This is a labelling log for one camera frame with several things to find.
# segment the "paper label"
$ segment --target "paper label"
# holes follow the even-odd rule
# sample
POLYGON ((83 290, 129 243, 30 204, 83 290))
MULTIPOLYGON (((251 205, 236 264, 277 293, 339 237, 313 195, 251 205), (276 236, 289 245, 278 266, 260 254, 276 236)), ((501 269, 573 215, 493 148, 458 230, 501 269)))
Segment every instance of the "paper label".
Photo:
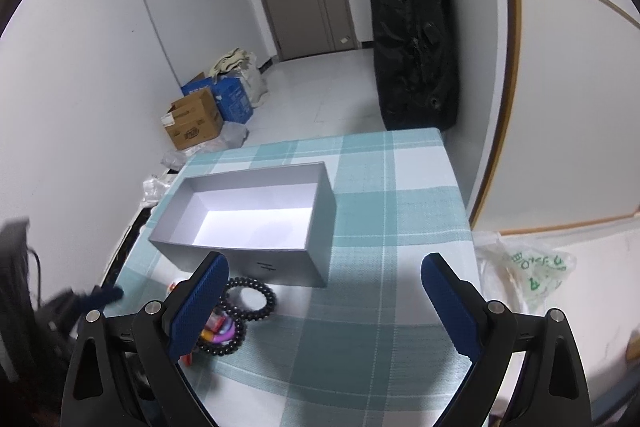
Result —
POLYGON ((172 115, 170 112, 164 115, 160 119, 160 121, 162 122, 162 125, 164 125, 165 127, 171 127, 172 125, 175 124, 174 115, 172 115))

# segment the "silver bolt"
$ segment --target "silver bolt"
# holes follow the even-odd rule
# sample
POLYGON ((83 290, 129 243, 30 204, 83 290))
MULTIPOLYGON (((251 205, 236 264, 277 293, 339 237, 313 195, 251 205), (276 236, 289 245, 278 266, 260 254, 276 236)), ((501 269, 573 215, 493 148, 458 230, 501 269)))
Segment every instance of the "silver bolt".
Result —
POLYGON ((551 313, 549 313, 549 315, 551 315, 551 318, 556 322, 564 321, 564 314, 560 310, 551 310, 551 313))
POLYGON ((91 310, 86 314, 87 322, 95 322, 100 318, 100 312, 98 310, 91 310))
POLYGON ((489 311, 496 315, 500 315, 501 313, 504 313, 504 304, 500 301, 491 301, 489 302, 489 311))
POLYGON ((146 304, 145 312, 147 312, 149 315, 154 315, 160 311, 160 308, 162 308, 161 303, 159 303, 158 301, 151 301, 146 304))

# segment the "cardboard box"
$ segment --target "cardboard box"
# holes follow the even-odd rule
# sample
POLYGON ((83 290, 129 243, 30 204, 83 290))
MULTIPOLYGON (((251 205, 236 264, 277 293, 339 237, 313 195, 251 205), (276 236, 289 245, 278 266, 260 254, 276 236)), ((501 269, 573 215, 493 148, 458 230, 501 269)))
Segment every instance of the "cardboard box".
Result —
POLYGON ((161 121, 177 150, 213 140, 224 123, 209 89, 176 100, 161 121))
POLYGON ((204 73, 200 73, 181 89, 183 94, 209 89, 216 99, 218 110, 225 121, 246 123, 254 113, 249 97, 242 87, 242 82, 231 73, 219 76, 215 82, 213 77, 205 78, 204 73))
POLYGON ((233 275, 324 287, 334 225, 324 163, 285 165, 183 179, 149 241, 180 270, 219 251, 233 275))

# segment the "black beaded bracelet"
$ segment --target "black beaded bracelet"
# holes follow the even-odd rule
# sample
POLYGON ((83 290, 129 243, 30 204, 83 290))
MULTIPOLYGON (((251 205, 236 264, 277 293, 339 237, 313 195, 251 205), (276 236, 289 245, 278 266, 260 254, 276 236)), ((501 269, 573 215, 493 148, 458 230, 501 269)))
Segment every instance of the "black beaded bracelet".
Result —
POLYGON ((242 342, 244 342, 244 338, 246 336, 246 324, 244 323, 244 320, 234 318, 234 326, 236 328, 236 333, 228 343, 215 344, 198 338, 196 346, 198 346, 201 351, 209 353, 210 355, 217 355, 219 357, 231 355, 231 353, 236 352, 238 348, 242 346, 242 342))
POLYGON ((223 297, 220 299, 220 307, 233 319, 261 321, 276 309, 276 294, 266 284, 258 280, 250 279, 249 277, 235 277, 234 279, 229 279, 226 283, 223 297), (243 310, 238 306, 234 306, 229 302, 229 290, 236 287, 252 288, 260 292, 267 299, 266 304, 259 310, 243 310))

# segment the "blue box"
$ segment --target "blue box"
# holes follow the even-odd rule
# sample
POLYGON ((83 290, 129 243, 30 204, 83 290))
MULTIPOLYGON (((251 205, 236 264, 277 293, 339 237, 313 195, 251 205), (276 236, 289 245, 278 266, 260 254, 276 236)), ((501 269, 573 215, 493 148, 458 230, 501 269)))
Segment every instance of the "blue box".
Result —
POLYGON ((184 96, 200 89, 210 89, 213 98, 216 99, 216 105, 222 119, 225 121, 246 123, 254 113, 244 92, 244 87, 242 87, 242 82, 236 76, 219 76, 217 82, 214 82, 210 76, 194 78, 181 89, 184 96))

